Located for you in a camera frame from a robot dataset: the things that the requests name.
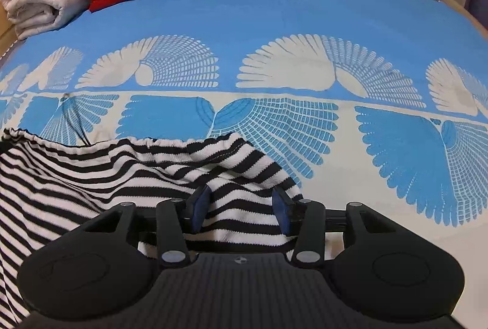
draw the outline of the metal screw head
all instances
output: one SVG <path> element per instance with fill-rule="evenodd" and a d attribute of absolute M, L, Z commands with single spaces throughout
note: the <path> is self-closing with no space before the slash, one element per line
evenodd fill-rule
<path fill-rule="evenodd" d="M 186 255 L 180 250 L 168 250 L 161 258 L 167 263 L 179 263 L 185 260 Z"/>
<path fill-rule="evenodd" d="M 313 250 L 304 250 L 297 254 L 297 260 L 302 263 L 315 263 L 320 260 L 320 255 Z"/>

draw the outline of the bedsheet pattern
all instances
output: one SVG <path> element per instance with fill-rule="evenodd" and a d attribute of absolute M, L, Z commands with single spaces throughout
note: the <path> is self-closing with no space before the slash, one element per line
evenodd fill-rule
<path fill-rule="evenodd" d="M 487 63 L 434 0 L 136 0 L 11 55 L 0 125 L 66 145 L 238 132 L 305 197 L 436 241 L 487 221 Z"/>

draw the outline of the logo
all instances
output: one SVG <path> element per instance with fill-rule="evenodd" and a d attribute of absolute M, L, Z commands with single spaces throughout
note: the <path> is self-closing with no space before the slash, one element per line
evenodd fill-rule
<path fill-rule="evenodd" d="M 246 264 L 247 263 L 247 258 L 243 257 L 243 256 L 239 256 L 239 257 L 236 257 L 234 259 L 234 261 L 237 263 L 237 264 Z"/>

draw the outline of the ribbed black surface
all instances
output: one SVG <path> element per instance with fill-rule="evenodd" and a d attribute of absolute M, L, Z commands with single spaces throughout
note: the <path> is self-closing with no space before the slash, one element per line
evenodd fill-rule
<path fill-rule="evenodd" d="M 165 270 L 150 292 L 119 314 L 57 322 L 34 313 L 20 329 L 460 329 L 449 317 L 385 323 L 350 309 L 318 271 L 292 267 L 282 254 L 201 254 Z"/>

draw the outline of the black plastic mount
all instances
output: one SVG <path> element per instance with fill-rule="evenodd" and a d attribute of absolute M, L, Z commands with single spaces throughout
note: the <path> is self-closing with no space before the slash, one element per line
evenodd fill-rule
<path fill-rule="evenodd" d="M 297 236 L 290 261 L 280 253 L 200 253 L 198 233 L 211 191 L 156 208 L 123 202 L 25 259 L 17 284 L 32 328 L 460 328 L 451 317 L 464 288 L 458 262 L 385 216 L 351 202 L 345 211 L 272 194 L 282 233 Z M 153 232 L 157 260 L 137 250 Z M 345 250 L 324 261 L 326 232 Z"/>

